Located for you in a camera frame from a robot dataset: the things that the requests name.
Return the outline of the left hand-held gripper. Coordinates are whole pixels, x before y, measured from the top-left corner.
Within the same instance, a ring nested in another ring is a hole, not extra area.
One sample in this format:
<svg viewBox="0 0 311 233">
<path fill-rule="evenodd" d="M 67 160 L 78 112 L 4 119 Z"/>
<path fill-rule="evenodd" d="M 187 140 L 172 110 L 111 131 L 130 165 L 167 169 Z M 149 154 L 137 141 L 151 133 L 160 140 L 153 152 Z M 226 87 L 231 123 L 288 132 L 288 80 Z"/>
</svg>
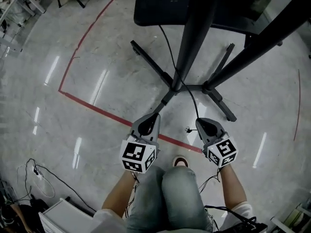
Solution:
<svg viewBox="0 0 311 233">
<path fill-rule="evenodd" d="M 136 120 L 122 141 L 120 162 L 123 169 L 146 173 L 157 157 L 158 137 L 161 116 L 158 113 L 147 114 Z"/>
</svg>

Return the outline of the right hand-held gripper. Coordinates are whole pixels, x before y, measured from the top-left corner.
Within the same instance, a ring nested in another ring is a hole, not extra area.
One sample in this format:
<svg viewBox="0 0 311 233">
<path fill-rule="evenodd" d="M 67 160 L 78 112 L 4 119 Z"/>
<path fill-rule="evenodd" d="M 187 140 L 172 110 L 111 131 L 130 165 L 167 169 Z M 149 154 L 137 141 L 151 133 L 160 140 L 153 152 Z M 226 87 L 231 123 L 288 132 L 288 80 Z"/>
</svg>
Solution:
<svg viewBox="0 0 311 233">
<path fill-rule="evenodd" d="M 223 168 L 236 160 L 238 155 L 236 142 L 219 122 L 209 118 L 198 118 L 195 125 L 203 141 L 202 152 L 206 158 L 218 168 Z"/>
</svg>

